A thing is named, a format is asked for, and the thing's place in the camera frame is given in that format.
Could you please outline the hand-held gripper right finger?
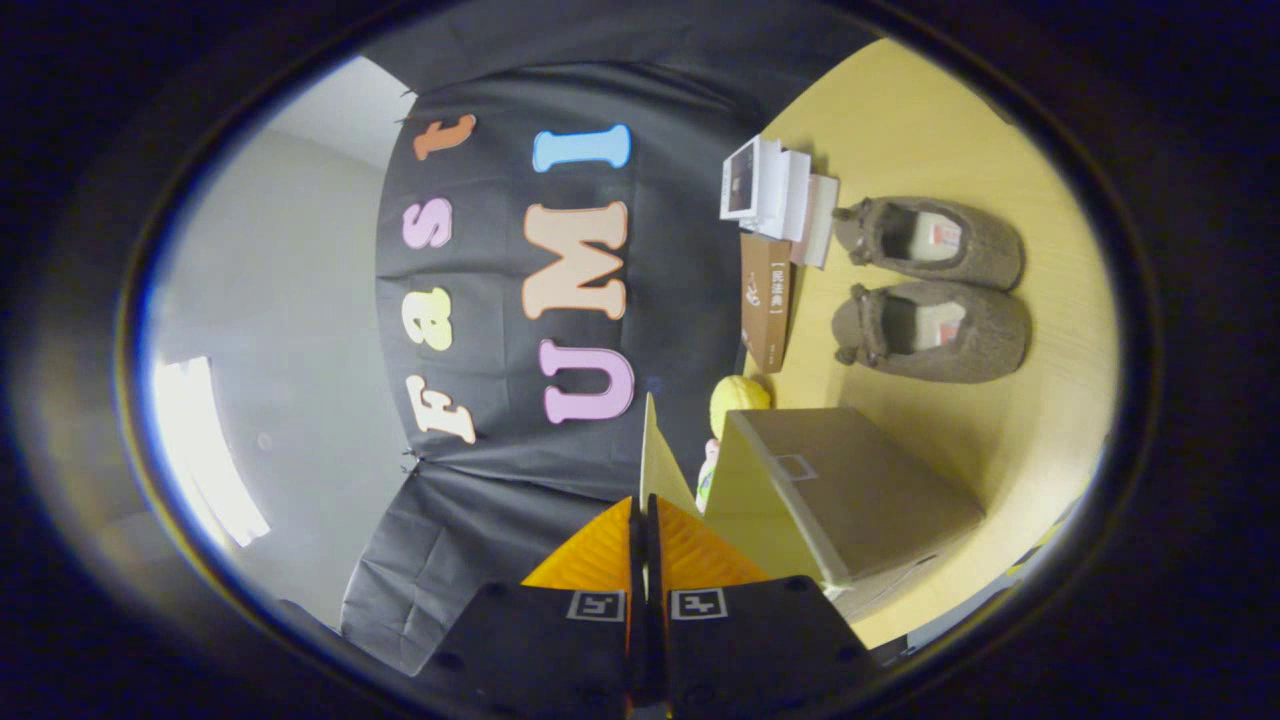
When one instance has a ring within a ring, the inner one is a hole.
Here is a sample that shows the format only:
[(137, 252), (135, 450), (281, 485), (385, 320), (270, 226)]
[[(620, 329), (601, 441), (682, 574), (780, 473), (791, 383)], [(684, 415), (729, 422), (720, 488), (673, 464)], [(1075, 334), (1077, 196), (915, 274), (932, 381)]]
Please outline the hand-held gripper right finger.
[(699, 518), (646, 500), (646, 698), (667, 719), (818, 719), (873, 676), (806, 575), (769, 579)]

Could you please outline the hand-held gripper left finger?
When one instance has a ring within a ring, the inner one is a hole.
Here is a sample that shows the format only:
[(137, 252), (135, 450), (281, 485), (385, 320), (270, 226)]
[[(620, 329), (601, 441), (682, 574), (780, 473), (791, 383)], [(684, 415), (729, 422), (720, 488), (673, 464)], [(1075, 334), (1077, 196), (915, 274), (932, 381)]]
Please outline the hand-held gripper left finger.
[(489, 717), (626, 719), (646, 648), (641, 528), (620, 501), (524, 582), (481, 584), (416, 683)]

